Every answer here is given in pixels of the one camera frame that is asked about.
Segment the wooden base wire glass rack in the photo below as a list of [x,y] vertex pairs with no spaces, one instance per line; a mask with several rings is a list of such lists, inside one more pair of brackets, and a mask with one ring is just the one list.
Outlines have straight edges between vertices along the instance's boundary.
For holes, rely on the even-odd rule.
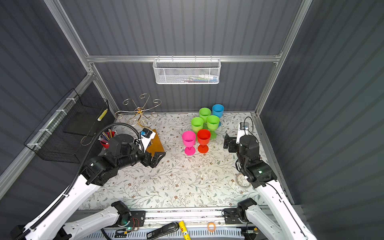
[[134,105],[134,109],[131,111],[127,110],[118,110],[114,113],[114,117],[116,119],[122,119],[126,115],[132,115],[130,119],[128,119],[128,124],[132,126],[139,126],[141,129],[147,128],[151,130],[155,136],[152,138],[148,145],[148,151],[154,157],[155,152],[164,152],[164,147],[160,141],[158,133],[152,127],[148,125],[148,123],[152,120],[158,118],[159,114],[154,112],[155,108],[159,107],[162,104],[160,99],[153,100],[153,106],[148,107],[147,103],[149,102],[151,96],[148,93],[143,93],[139,96],[140,100],[145,100],[145,103],[142,106],[139,106],[132,98],[125,99],[123,101],[124,106],[128,106],[129,104]]

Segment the green wine glass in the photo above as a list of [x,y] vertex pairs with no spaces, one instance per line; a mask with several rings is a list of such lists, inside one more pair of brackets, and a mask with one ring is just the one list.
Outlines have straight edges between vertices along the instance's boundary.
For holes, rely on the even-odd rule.
[[200,117],[195,117],[191,120],[191,127],[195,134],[197,134],[204,127],[204,120]]
[[214,140],[217,137],[217,134],[215,131],[219,127],[219,123],[220,123],[219,117],[215,115],[211,115],[207,117],[207,127],[211,133],[211,140]]
[[207,118],[211,115],[212,111],[209,108],[201,108],[199,110],[199,117],[203,119],[204,123],[207,123]]

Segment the red wine glass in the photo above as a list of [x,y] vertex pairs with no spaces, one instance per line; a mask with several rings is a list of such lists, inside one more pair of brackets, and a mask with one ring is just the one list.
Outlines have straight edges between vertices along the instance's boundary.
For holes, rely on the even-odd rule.
[[210,139],[211,139],[211,132],[209,130],[199,130],[198,133],[197,133],[197,138],[198,138],[198,142],[199,142],[199,146],[198,146],[198,151],[201,153],[201,154],[205,154],[209,151],[209,147],[208,147],[208,144],[210,142]]

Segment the blue wine glass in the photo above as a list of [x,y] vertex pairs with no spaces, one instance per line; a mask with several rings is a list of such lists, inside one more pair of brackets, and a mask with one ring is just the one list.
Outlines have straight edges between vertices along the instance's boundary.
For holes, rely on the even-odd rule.
[[212,115],[217,116],[219,119],[223,116],[224,114],[224,106],[221,104],[215,104],[212,107]]

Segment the pink wine glass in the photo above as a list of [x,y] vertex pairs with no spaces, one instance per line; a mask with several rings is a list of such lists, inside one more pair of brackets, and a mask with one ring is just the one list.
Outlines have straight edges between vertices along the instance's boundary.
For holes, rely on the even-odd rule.
[[182,140],[185,145],[185,154],[187,156],[194,155],[196,152],[194,147],[196,143],[196,134],[192,131],[186,131],[182,134]]

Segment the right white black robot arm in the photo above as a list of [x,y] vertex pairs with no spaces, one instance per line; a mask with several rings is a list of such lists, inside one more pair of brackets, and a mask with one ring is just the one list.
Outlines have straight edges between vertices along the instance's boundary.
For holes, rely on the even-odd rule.
[[261,197],[238,203],[237,212],[242,222],[254,224],[269,240],[316,239],[289,202],[270,165],[261,159],[260,144],[255,136],[225,135],[223,148],[237,155],[237,170]]

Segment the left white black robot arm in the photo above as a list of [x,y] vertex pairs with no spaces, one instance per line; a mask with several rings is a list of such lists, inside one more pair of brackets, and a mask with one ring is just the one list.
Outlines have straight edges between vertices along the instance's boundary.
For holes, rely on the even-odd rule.
[[155,132],[144,128],[137,139],[127,134],[113,137],[106,154],[87,159],[79,175],[54,202],[31,222],[12,230],[12,239],[79,240],[105,227],[139,227],[140,222],[134,219],[129,208],[121,201],[81,220],[68,220],[90,195],[115,177],[120,169],[137,163],[155,168],[165,156],[164,152],[154,155],[147,152],[155,136]]

